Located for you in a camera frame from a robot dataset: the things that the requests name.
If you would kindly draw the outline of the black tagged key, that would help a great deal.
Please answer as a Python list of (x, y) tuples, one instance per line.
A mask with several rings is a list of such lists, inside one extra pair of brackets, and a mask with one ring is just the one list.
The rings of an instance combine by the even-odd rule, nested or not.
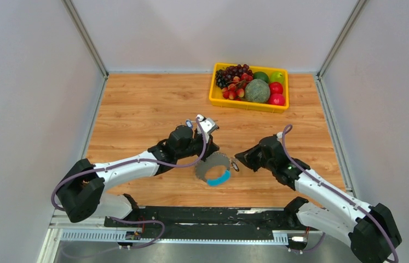
[(231, 166), (233, 167), (233, 169), (237, 172), (240, 171), (239, 166), (237, 165), (236, 161), (231, 161)]

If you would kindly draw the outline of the large keyring with small rings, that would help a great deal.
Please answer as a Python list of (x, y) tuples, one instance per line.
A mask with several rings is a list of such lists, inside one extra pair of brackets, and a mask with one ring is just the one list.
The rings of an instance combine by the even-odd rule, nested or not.
[(224, 153), (215, 152), (194, 167), (195, 176), (208, 186), (216, 187), (231, 178), (231, 159)]

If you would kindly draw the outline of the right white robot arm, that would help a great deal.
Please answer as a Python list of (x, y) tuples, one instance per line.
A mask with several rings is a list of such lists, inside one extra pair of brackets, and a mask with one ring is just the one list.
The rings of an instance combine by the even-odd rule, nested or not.
[(391, 210), (363, 202), (326, 181), (300, 159), (292, 158), (281, 138), (265, 137), (235, 158), (247, 168), (269, 170), (277, 182), (317, 201), (296, 197), (285, 208), (290, 228), (315, 228), (347, 245), (361, 262), (397, 260), (402, 237)]

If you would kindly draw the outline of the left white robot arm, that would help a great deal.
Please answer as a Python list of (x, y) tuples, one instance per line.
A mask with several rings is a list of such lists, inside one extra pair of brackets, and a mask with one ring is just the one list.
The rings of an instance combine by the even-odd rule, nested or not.
[(137, 156), (98, 164), (86, 158), (76, 161), (53, 190), (52, 205), (64, 211), (70, 222), (81, 222), (100, 210), (105, 192), (117, 185), (166, 173), (178, 168), (183, 158), (197, 156), (189, 166), (206, 160), (219, 149), (211, 135), (218, 125), (206, 119), (197, 126), (179, 125), (167, 139)]

